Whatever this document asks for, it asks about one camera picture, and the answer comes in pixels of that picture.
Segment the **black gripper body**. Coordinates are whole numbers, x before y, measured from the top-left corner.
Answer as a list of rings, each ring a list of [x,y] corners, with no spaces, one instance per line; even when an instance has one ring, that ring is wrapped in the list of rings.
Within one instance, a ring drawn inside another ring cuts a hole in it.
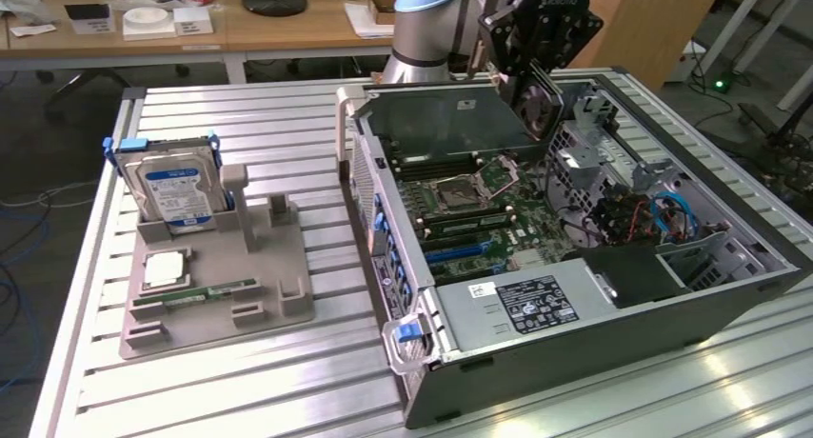
[[[590,9],[590,0],[511,0],[511,6],[531,11],[531,22],[523,36],[526,60],[534,60],[544,69],[544,52],[552,37],[558,18]]]

